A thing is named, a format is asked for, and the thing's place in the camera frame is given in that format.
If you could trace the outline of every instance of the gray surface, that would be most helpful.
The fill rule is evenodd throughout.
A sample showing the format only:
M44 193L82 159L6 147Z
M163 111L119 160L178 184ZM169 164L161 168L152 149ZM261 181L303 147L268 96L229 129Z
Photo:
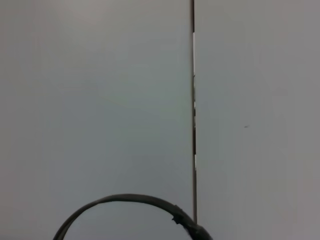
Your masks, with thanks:
M184 0L0 2L0 239L50 240L119 193L192 214L192 33ZM111 203L67 239L187 239L161 210Z
M195 1L198 221L320 236L320 2Z

